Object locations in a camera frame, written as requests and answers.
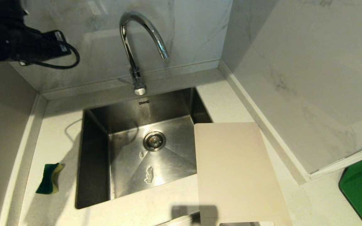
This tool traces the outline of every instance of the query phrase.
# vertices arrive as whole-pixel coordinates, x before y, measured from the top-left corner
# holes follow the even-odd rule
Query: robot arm
[[[79,63],[79,53],[66,42],[61,31],[42,33],[27,27],[23,20],[25,15],[20,0],[0,0],[0,61],[20,61],[55,69],[69,69]],[[41,62],[70,55],[71,51],[76,56],[76,62],[70,66]]]

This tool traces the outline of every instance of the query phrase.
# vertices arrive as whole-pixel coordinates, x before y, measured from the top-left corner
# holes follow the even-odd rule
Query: sponge
[[[46,164],[44,166],[43,180],[40,183],[36,193],[38,194],[54,194],[58,192],[58,187],[54,183],[55,175],[62,170],[63,165],[60,163]]]

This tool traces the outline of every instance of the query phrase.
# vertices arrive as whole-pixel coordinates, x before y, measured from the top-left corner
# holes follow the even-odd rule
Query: water droplet
[[[153,168],[151,166],[149,166],[147,169],[146,169],[146,179],[145,179],[145,182],[146,183],[152,183],[152,180],[153,180]]]

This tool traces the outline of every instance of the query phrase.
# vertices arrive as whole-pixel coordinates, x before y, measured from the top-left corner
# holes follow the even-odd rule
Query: faucet
[[[127,11],[122,15],[121,19],[119,20],[119,31],[121,33],[122,43],[124,43],[125,51],[127,52],[129,64],[131,65],[129,71],[132,75],[132,85],[134,86],[135,94],[140,96],[145,94],[146,84],[140,76],[139,67],[136,65],[134,56],[132,55],[131,47],[128,42],[126,25],[131,20],[138,22],[151,35],[162,59],[168,58],[168,53],[166,47],[164,46],[163,39],[161,38],[157,29],[144,15],[136,11]]]

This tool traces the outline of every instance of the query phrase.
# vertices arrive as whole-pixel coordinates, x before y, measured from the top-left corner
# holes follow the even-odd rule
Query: marble wall tile
[[[81,55],[70,70],[39,66],[15,69],[37,91],[62,89],[127,76],[128,59],[119,36],[119,19],[127,10],[144,14],[160,32],[168,60],[162,60],[148,33],[130,22],[130,42],[147,72],[220,59],[232,0],[24,0],[25,22],[41,31],[62,30]],[[51,60],[71,64],[74,57]]]
[[[362,1],[234,0],[222,59],[308,172],[362,149]]]

